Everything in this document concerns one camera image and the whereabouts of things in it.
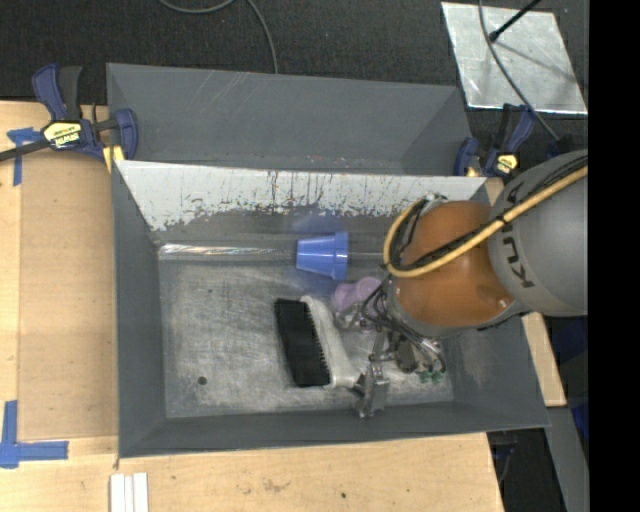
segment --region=blue plastic cup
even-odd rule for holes
[[[344,281],[347,277],[349,234],[339,231],[331,236],[298,240],[296,268]]]

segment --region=black cable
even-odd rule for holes
[[[479,14],[479,17],[480,17],[480,25],[482,26],[482,34],[484,35],[484,39],[487,42],[487,46],[489,47],[489,51],[491,52],[491,55],[493,56],[493,60],[496,61],[496,64],[500,68],[500,71],[502,71],[502,74],[507,79],[507,82],[509,82],[509,85],[511,85],[511,87],[513,88],[515,93],[519,96],[519,98],[522,100],[522,102],[529,108],[531,113],[536,117],[536,121],[538,121],[538,123],[540,123],[540,126],[542,126],[545,129],[545,131],[549,135],[551,135],[551,137],[556,142],[559,142],[560,138],[555,134],[555,132],[545,122],[545,120],[542,119],[542,117],[540,116],[540,114],[538,114],[536,109],[533,108],[533,106],[531,105],[529,100],[525,97],[524,93],[520,90],[520,88],[513,81],[513,79],[511,78],[511,75],[509,75],[509,72],[504,67],[504,64],[502,64],[502,61],[498,57],[497,52],[493,48],[493,43],[491,42],[491,38],[490,38],[489,32],[487,31],[487,26],[485,25],[485,21],[484,21],[484,6],[482,4],[482,0],[478,0],[478,14]]]
[[[221,9],[224,9],[225,7],[228,7],[229,5],[231,5],[235,1],[236,0],[225,0],[224,2],[222,2],[222,3],[218,4],[218,5],[214,5],[212,7],[202,7],[200,9],[187,9],[186,7],[179,7],[177,5],[174,5],[174,4],[170,3],[170,2],[168,2],[167,0],[158,0],[158,2],[160,2],[165,7],[168,7],[172,11],[176,11],[176,12],[179,12],[181,14],[209,14],[210,12],[220,11]]]
[[[158,2],[160,2],[165,7],[171,9],[172,11],[179,12],[181,14],[209,14],[212,12],[220,11],[225,7],[229,7],[232,3],[236,1],[237,0],[225,0],[224,2],[218,5],[214,5],[212,7],[203,7],[200,9],[187,9],[185,7],[179,7],[177,5],[174,5],[170,3],[168,0],[158,0]],[[273,44],[273,39],[271,37],[271,31],[269,30],[269,26],[267,25],[267,22],[265,21],[264,16],[262,16],[260,9],[258,9],[258,6],[253,2],[253,0],[246,0],[246,1],[249,4],[249,7],[251,7],[251,9],[253,10],[256,17],[258,18],[258,21],[260,22],[260,26],[262,27],[264,35],[267,38],[267,42],[269,43],[269,50],[271,51],[271,61],[273,64],[273,72],[277,75],[279,73],[278,58],[276,56],[276,47]]]

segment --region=brush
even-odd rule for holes
[[[344,350],[333,315],[320,299],[278,299],[276,322],[298,387],[352,388],[360,376]]]

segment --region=clamp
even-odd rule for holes
[[[138,146],[138,130],[132,110],[117,110],[112,118],[100,123],[82,118],[77,102],[81,71],[80,66],[59,68],[57,64],[48,64],[33,75],[36,98],[49,111],[51,122],[40,130],[41,140],[3,151],[0,161],[48,147],[54,151],[81,153],[106,163],[108,148],[100,140],[99,134],[112,128],[118,128],[118,144],[123,156],[126,159],[134,157]]]
[[[514,114],[518,112],[520,116],[516,122]],[[498,134],[492,136],[488,144],[481,146],[473,137],[467,137],[462,143],[454,164],[454,176],[509,176],[518,167],[516,151],[529,138],[535,124],[535,115],[526,105],[505,103]]]

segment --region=white plastic strip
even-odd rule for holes
[[[146,473],[115,474],[109,479],[110,512],[149,512]]]

